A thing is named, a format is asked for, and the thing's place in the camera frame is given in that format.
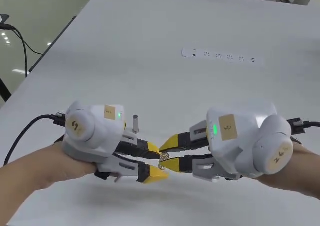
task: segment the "human arm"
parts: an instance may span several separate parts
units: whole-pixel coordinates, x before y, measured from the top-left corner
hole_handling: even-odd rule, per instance
[[[93,164],[73,160],[64,154],[61,142],[0,168],[0,226],[5,226],[35,191],[95,171]]]
[[[320,200],[320,156],[296,142],[293,148],[292,158],[283,170],[257,180],[272,188],[299,192]]]

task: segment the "rounded white knob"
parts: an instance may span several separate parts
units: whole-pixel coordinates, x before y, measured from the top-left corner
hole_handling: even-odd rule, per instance
[[[65,131],[75,141],[88,141],[95,131],[95,119],[85,110],[72,111],[66,118]]]
[[[273,175],[290,161],[294,145],[283,133],[271,134],[260,139],[253,147],[253,164],[257,171]]]

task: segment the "yellow label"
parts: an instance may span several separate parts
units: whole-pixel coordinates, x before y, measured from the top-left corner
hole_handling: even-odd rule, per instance
[[[219,117],[219,124],[222,141],[238,138],[235,116],[233,114]]]
[[[71,116],[65,122],[65,126],[74,131],[74,134],[81,137],[85,131],[85,128],[77,121],[76,117]]]
[[[274,171],[278,167],[282,166],[282,160],[288,156],[288,154],[292,154],[293,147],[290,143],[284,142],[281,144],[278,151],[274,154],[274,156],[269,160],[268,170]]]
[[[116,120],[116,108],[109,105],[105,105],[104,118],[108,120]]]

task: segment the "white table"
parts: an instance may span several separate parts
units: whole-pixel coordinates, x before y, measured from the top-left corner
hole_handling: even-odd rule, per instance
[[[1,162],[35,117],[84,104],[123,104],[159,147],[241,98],[273,101],[287,119],[319,120],[319,10],[259,0],[91,0],[0,111]],[[259,55],[264,66],[181,56],[183,47]],[[36,124],[12,159],[64,132]],[[320,153],[319,131],[299,137]],[[94,176],[32,195],[11,226],[301,226],[320,204],[249,179],[210,183],[170,174],[157,184]]]

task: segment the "metal pin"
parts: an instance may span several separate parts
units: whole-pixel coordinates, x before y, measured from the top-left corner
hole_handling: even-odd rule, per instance
[[[138,115],[133,115],[133,133],[137,134],[139,133],[139,117]]]
[[[166,170],[165,167],[163,167],[163,166],[160,165],[160,162],[166,161],[166,160],[168,160],[169,158],[170,158],[170,156],[169,156],[169,154],[168,154],[167,152],[164,152],[164,153],[161,154],[160,160],[159,160],[159,169],[161,169],[161,170]]]

